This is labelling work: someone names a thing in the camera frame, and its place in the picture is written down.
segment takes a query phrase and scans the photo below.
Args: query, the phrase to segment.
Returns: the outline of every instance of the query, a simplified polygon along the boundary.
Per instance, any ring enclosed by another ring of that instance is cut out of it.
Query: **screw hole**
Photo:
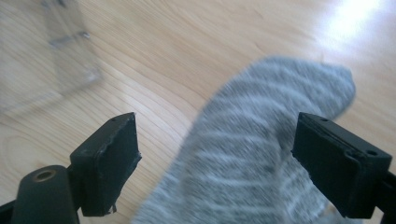
[[[45,170],[45,171],[42,171],[42,172],[38,173],[37,175],[35,175],[33,180],[35,182],[43,182],[43,181],[53,178],[55,176],[55,174],[56,174],[56,171],[54,171],[54,170]]]
[[[367,150],[366,152],[367,152],[367,154],[372,155],[372,156],[378,155],[376,152],[374,152],[372,150]]]

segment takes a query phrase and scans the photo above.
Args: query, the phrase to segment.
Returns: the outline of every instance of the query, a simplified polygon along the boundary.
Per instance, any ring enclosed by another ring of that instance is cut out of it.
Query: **sock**
[[[297,117],[334,119],[354,94],[342,66],[253,63],[207,103],[132,223],[317,223],[328,201],[291,156]]]

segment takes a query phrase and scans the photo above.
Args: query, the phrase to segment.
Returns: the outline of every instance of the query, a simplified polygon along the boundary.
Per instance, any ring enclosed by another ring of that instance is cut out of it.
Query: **black bracket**
[[[51,165],[25,176],[17,199],[0,207],[0,224],[79,223],[116,211],[115,202],[141,160],[134,113],[110,119],[71,155],[68,168]]]
[[[396,223],[396,176],[392,157],[332,121],[300,113],[292,155],[343,217]]]

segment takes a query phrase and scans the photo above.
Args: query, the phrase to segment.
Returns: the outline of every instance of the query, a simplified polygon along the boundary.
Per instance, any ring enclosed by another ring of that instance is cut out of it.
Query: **hardwood floor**
[[[3,15],[12,15],[10,2],[1,1]],[[392,0],[78,3],[103,79],[51,104],[0,117],[0,204],[14,199],[22,177],[46,165],[67,166],[69,154],[106,120],[134,111],[143,160],[122,191],[119,212],[81,218],[81,223],[128,223],[211,94],[252,61],[274,54],[350,68],[357,96],[337,123],[396,155]],[[15,34],[32,31],[24,20],[13,20],[25,27]],[[34,52],[32,71],[46,76],[53,68],[39,58],[40,50]],[[395,163],[391,171],[396,173]],[[366,223],[379,223],[380,217],[377,211]]]

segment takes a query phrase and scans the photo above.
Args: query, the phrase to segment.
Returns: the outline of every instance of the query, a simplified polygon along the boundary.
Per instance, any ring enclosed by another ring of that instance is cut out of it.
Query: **striped sock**
[[[341,66],[253,63],[207,103],[133,223],[317,223],[328,201],[290,154],[297,117],[334,119],[354,94]]]

